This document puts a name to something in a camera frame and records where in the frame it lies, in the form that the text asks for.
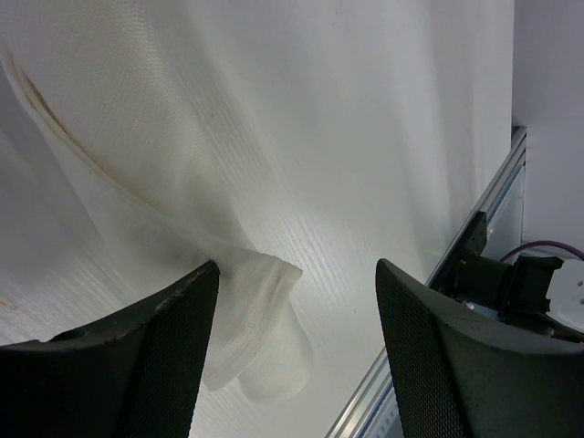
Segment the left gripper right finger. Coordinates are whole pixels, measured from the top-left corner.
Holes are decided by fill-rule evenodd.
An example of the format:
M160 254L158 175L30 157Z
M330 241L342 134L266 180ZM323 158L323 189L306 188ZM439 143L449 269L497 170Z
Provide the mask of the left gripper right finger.
M404 436L582 436L582 344L487 318L386 259L375 287Z

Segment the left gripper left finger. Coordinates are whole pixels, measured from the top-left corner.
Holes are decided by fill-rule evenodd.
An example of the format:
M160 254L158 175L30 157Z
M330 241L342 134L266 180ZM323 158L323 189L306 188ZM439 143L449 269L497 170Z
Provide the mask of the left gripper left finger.
M219 280L207 262L105 318L3 346L2 436L188 436Z

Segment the white cloth napkin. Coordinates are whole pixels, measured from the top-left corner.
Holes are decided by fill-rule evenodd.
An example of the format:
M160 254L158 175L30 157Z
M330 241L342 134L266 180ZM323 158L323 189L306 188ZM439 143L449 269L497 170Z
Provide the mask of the white cloth napkin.
M183 3L4 1L1 61L132 290L218 265L206 388L237 381L262 403L301 391L302 272L241 226L245 133Z

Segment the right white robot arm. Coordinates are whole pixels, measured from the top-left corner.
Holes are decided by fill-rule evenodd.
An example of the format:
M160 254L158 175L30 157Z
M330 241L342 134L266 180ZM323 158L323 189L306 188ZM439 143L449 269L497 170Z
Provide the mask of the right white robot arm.
M552 277L567 263L556 256L521 255L508 264L482 256L486 213L477 212L458 239L443 293L459 302L493 310L502 322L557 339L581 343L583 331L550 314Z

